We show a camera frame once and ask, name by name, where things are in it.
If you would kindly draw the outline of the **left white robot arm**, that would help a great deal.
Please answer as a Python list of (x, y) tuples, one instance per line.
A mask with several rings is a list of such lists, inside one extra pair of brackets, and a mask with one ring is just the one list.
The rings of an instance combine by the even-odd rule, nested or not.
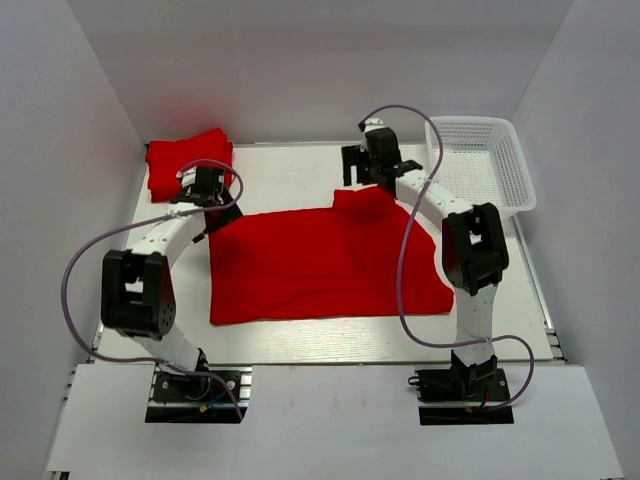
[(102, 262), (102, 324), (139, 344), (162, 368), (178, 372), (177, 387), (191, 399), (209, 392), (212, 377), (204, 352), (176, 324), (171, 270), (190, 245), (242, 217), (224, 182), (228, 171), (211, 160), (182, 167), (168, 218), (155, 220), (132, 247), (107, 252)]

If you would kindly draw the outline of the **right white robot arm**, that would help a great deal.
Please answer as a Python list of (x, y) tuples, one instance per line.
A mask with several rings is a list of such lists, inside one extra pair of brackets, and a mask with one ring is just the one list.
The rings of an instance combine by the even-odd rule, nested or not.
[(451, 364), (416, 375), (421, 396), (436, 402), (485, 400), (497, 372), (493, 304), (509, 265), (499, 211), (492, 203), (472, 204), (456, 196), (421, 164), (403, 159), (395, 132), (380, 119), (359, 129), (360, 144), (341, 149), (344, 184), (375, 184), (438, 227), (442, 269), (454, 290)]

